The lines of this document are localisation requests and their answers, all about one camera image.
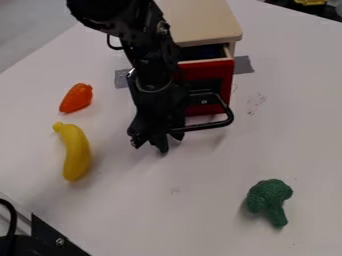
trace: orange bell pepper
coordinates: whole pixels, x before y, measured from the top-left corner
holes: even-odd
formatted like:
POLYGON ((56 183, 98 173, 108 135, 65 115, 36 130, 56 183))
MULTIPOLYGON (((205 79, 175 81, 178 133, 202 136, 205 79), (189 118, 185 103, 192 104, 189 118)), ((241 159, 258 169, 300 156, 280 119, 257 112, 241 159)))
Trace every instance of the orange bell pepper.
POLYGON ((59 111, 63 113, 72 113, 82 108, 88 107, 93 98, 93 88, 86 84, 76 84, 65 95, 59 111))

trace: toy broccoli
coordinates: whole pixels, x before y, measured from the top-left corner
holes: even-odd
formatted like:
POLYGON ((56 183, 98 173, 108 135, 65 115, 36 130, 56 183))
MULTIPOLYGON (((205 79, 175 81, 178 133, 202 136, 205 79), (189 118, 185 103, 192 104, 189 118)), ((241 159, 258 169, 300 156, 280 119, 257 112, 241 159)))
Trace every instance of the toy broccoli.
POLYGON ((292 194, 292 189, 281 180, 260 181, 249 190, 246 207, 251 213, 266 214, 275 227, 283 227, 288 223, 283 203, 292 194))

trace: yellow banana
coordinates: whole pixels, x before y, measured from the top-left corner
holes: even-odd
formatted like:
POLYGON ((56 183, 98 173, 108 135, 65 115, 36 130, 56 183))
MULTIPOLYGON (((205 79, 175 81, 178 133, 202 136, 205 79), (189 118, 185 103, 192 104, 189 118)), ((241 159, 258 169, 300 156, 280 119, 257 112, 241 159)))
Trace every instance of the yellow banana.
POLYGON ((76 181, 83 177, 91 166, 90 144, 84 132, 76 125, 55 123, 53 129, 60 134, 66 146, 64 178, 76 181))

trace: gray floor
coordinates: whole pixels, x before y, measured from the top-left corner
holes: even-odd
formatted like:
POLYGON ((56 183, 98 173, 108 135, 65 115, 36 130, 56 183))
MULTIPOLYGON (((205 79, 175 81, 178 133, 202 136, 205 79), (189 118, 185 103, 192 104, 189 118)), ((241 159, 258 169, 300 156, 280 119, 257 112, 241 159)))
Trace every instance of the gray floor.
POLYGON ((65 0, 0 0, 0 73, 75 22, 65 0))

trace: toy food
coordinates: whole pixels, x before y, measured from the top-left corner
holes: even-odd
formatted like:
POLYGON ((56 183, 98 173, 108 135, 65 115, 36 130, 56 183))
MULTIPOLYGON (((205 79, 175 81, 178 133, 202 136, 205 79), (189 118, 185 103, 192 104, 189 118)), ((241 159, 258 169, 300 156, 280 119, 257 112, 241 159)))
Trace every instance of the toy food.
POLYGON ((76 84, 65 95, 59 111, 63 113, 72 113, 91 104, 93 98, 93 88, 86 84, 76 84))
POLYGON ((53 129, 60 134, 66 146, 64 178, 76 181, 91 167, 90 144, 84 132, 76 125, 55 123, 53 129))
POLYGON ((293 194, 291 187, 281 180, 264 180, 252 187, 246 198, 247 210, 264 213, 275 227, 283 227, 288 221, 283 203, 293 194))

